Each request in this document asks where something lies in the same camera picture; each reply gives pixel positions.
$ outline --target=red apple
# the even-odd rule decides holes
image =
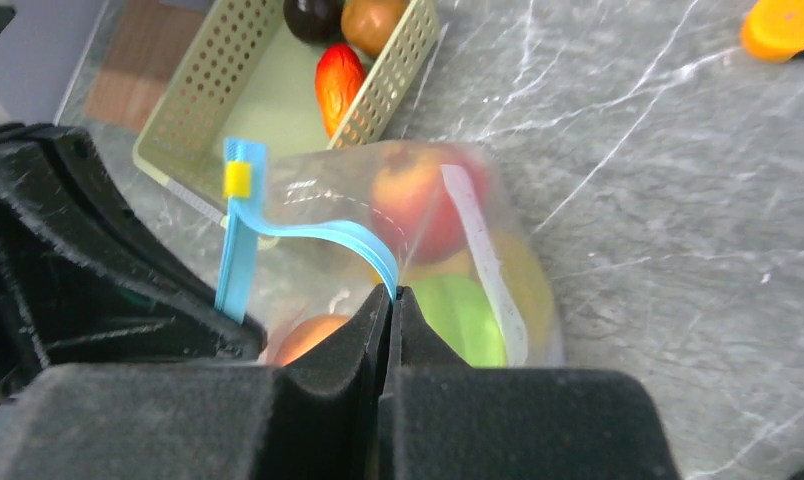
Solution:
[[[376,235],[399,258],[410,256],[418,264],[452,255],[466,241],[440,167],[463,167],[480,205],[488,190],[487,172],[455,147],[392,147],[372,186],[370,215]]]

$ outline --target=gray marble surface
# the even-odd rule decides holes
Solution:
[[[738,48],[751,0],[439,0],[444,35],[387,138],[498,155],[575,366],[654,396],[686,479],[804,466],[804,62]],[[138,215],[209,282],[222,231],[81,115]]]

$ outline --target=perforated basket side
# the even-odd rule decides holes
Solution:
[[[413,0],[328,148],[375,142],[434,46],[440,21],[433,0]]]
[[[218,0],[134,146],[138,166],[220,197],[212,142],[283,23],[283,0]]]

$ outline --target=red pepper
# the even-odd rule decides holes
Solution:
[[[329,137],[334,136],[366,78],[361,60],[345,43],[332,45],[320,58],[314,88]]]

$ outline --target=toy fruit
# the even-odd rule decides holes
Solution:
[[[370,264],[365,264],[367,268],[370,269],[370,279],[373,281],[373,285],[381,283],[381,277],[378,276],[375,269]],[[469,277],[473,275],[474,272],[475,264],[473,263],[473,256],[470,254],[470,251],[465,248],[439,263],[408,265],[399,273],[399,285],[411,285],[412,282],[416,282],[417,280],[437,275],[457,274]]]
[[[759,0],[741,27],[741,44],[765,62],[804,58],[804,0]]]
[[[459,165],[469,173],[476,197],[473,208],[484,204],[488,190],[483,167],[449,146],[391,149],[386,162],[376,174],[370,195],[376,235],[400,258],[410,255],[417,264],[438,262],[461,249],[464,227],[440,167]]]
[[[505,341],[484,290],[462,275],[411,284],[426,323],[474,367],[504,367]]]
[[[366,78],[358,55],[345,43],[333,45],[320,58],[314,89],[329,137],[334,136]]]
[[[499,259],[499,274],[526,324],[529,350],[547,350],[555,323],[555,299],[540,260],[520,237],[493,230],[490,239]]]
[[[281,342],[272,363],[287,365],[296,360],[316,347],[347,321],[349,321],[349,317],[344,315],[319,315],[305,320]]]
[[[325,43],[340,34],[343,8],[338,0],[284,0],[284,22],[305,43]]]
[[[376,58],[405,13],[405,0],[349,0],[340,21],[343,36],[367,55]]]

